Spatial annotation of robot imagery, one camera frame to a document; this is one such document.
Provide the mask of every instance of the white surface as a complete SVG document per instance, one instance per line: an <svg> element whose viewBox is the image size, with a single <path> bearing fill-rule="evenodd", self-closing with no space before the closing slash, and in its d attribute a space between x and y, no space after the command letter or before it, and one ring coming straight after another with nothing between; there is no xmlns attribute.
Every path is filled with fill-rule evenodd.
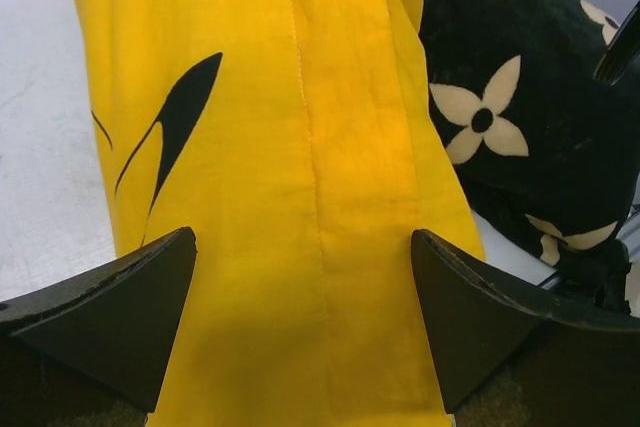
<svg viewBox="0 0 640 427"><path fill-rule="evenodd" d="M0 0L0 300L111 260L73 0ZM488 261L552 269L477 218Z"/></svg>

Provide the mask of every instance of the yellow fabric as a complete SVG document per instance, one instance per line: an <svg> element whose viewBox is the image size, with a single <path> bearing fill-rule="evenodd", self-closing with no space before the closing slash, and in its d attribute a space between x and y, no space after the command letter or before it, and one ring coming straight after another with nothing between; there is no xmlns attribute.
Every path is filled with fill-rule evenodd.
<svg viewBox="0 0 640 427"><path fill-rule="evenodd" d="M149 425L450 425L410 235L483 254L428 118L422 0L76 4L118 254L197 235ZM154 201L159 111L204 59L215 82Z"/></svg>

